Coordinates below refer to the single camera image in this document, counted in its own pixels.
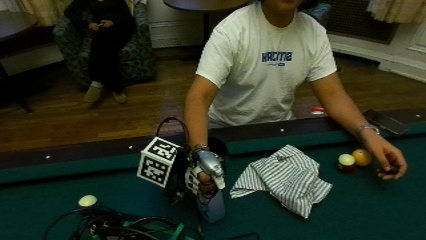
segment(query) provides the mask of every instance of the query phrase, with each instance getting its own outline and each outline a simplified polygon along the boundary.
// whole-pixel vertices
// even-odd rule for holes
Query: t-shirt logo
[[[262,62],[269,66],[284,67],[286,62],[292,61],[293,52],[265,52],[262,53]]]

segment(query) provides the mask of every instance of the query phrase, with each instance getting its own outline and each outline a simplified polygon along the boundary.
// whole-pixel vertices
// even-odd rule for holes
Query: shoe
[[[116,99],[116,101],[117,101],[117,103],[127,103],[127,101],[128,101],[128,96],[125,95],[125,93],[124,92],[121,92],[121,93],[112,93],[112,95],[115,96],[115,99]]]
[[[97,102],[101,97],[101,92],[103,92],[103,88],[91,86],[89,90],[85,93],[84,101],[88,103]]]

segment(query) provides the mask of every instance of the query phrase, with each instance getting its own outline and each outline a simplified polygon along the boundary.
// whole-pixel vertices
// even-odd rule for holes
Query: bracelet
[[[365,129],[373,129],[377,134],[381,134],[381,131],[378,130],[378,128],[373,124],[363,124],[355,130],[355,135],[357,135],[358,140],[361,140],[361,132]]]

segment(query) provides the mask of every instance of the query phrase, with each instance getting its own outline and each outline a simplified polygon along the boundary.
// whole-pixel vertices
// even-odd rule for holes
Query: curtain
[[[7,10],[11,12],[28,12],[36,15],[40,26],[52,26],[56,24],[59,17],[72,0],[0,0]],[[146,0],[127,0],[130,11],[136,3]]]
[[[72,0],[17,0],[24,5],[24,11],[36,15],[41,26],[56,24],[64,9]]]
[[[367,11],[387,23],[421,23],[426,18],[426,0],[370,0]]]

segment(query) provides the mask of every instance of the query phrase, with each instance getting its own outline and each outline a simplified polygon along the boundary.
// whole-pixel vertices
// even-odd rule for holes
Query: green felt
[[[405,135],[414,135],[426,133],[425,123],[406,124],[409,131]],[[395,138],[395,135],[382,130],[382,136],[385,138]],[[257,153],[261,151],[276,151],[282,147],[282,144],[290,144],[294,147],[318,146],[343,142],[357,141],[349,133],[343,131],[329,131],[322,133],[310,133],[302,135],[282,135],[280,137],[272,137],[268,139],[248,139],[242,141],[234,141],[226,143],[226,150],[229,154],[246,154]]]
[[[37,181],[1,188],[0,229],[4,240],[41,240],[45,228],[65,212],[77,208],[80,198],[95,195],[99,202],[127,214],[164,216],[196,227],[196,200],[184,199],[176,207],[168,203],[164,189],[136,177],[137,168],[117,173]],[[79,214],[67,217],[52,229],[48,239],[68,240]]]
[[[248,164],[266,157],[274,149],[228,156],[224,190],[226,216],[217,223],[202,223],[205,240],[226,239],[250,232],[258,233],[261,239],[423,239],[426,124],[410,124],[409,129],[409,133],[401,137],[385,135],[402,149],[410,164],[406,176],[390,182],[375,177],[377,165],[359,168],[350,174],[338,171],[338,156],[361,147],[347,136],[341,141],[343,133],[332,132],[312,137],[322,141],[321,144],[310,141],[309,144],[297,145],[292,140],[298,139],[294,137],[281,139],[281,145],[276,143],[278,148],[286,144],[297,145],[321,164],[320,178],[333,184],[328,197],[313,206],[308,219],[293,214],[266,192],[230,199],[229,190]],[[136,177],[138,158],[137,154],[113,156],[1,173],[1,181],[11,173],[9,181],[21,181],[24,178],[37,180],[1,185],[1,239],[41,239],[48,224],[77,207],[79,199],[87,194],[97,196],[104,205],[120,212],[164,216],[185,226],[197,226],[194,197],[188,195],[177,206],[169,206],[162,188]],[[68,177],[53,178],[60,171],[67,172]],[[61,221],[49,239],[68,239],[77,219],[79,216],[72,215]]]
[[[84,159],[79,161],[5,169],[1,170],[0,184],[134,168],[138,166],[138,162],[140,155],[128,154],[115,157]]]
[[[391,140],[403,150],[411,166],[401,180],[378,179],[377,163],[350,174],[340,172],[337,158],[361,147],[357,143],[302,146],[300,149],[321,165],[320,178],[333,184],[325,200],[313,206],[309,218],[292,213],[268,192],[256,192],[238,199],[230,199],[225,194],[226,216],[220,222],[204,226],[206,239],[224,239],[229,233],[249,232],[258,233],[261,239],[423,239],[426,137],[419,133],[425,124],[421,128],[414,127],[413,135]],[[268,155],[252,153],[226,159],[228,193],[248,164]]]

